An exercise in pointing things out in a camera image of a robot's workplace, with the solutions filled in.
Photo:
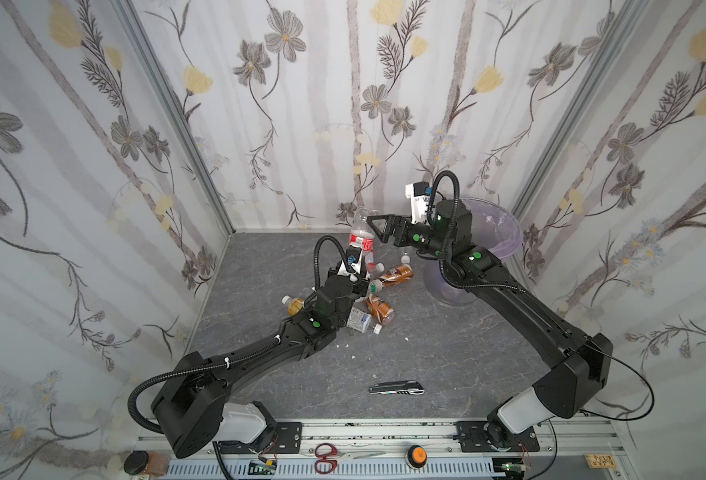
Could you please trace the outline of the yellow label tea bottle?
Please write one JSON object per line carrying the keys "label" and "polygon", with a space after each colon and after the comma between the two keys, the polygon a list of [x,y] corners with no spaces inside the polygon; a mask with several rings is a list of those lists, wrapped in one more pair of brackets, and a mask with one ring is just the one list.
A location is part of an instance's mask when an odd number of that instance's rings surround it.
{"label": "yellow label tea bottle", "polygon": [[282,304],[286,308],[287,314],[294,316],[303,309],[305,302],[302,298],[286,295],[282,298]]}

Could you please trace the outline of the white red label bottle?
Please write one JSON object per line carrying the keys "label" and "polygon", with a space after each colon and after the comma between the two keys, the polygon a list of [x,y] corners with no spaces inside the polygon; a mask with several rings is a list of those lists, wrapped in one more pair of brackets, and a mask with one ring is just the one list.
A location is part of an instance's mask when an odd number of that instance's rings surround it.
{"label": "white red label bottle", "polygon": [[367,223],[367,218],[372,213],[372,210],[365,207],[359,207],[356,210],[349,237],[349,245],[360,250],[354,266],[358,270],[363,268],[367,274],[372,274],[377,270],[374,261],[375,234]]}

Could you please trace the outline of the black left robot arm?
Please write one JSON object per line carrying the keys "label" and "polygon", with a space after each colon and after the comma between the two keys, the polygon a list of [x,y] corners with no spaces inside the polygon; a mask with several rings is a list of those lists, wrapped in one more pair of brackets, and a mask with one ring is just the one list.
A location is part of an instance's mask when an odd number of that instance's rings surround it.
{"label": "black left robot arm", "polygon": [[217,443],[252,449],[269,444],[275,422],[257,402],[231,397],[272,370],[306,359],[332,343],[354,304],[369,288],[364,244],[343,246],[322,236],[313,250],[314,290],[303,307],[271,335],[230,353],[186,355],[170,372],[143,381],[129,394],[127,410],[143,429],[163,435],[184,459]]}

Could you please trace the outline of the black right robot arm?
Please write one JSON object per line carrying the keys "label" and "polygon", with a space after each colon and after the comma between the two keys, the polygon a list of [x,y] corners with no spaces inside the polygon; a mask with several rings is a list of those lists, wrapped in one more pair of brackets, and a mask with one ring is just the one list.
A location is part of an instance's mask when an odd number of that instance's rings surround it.
{"label": "black right robot arm", "polygon": [[531,387],[487,416],[486,443],[498,451],[508,450],[522,443],[534,426],[584,412],[607,385],[615,359],[611,341],[561,318],[516,281],[497,256],[473,240],[472,214],[460,198],[453,172],[442,171],[433,183],[418,182],[411,189],[411,215],[367,216],[376,237],[435,260],[449,286],[491,306],[549,368]]}

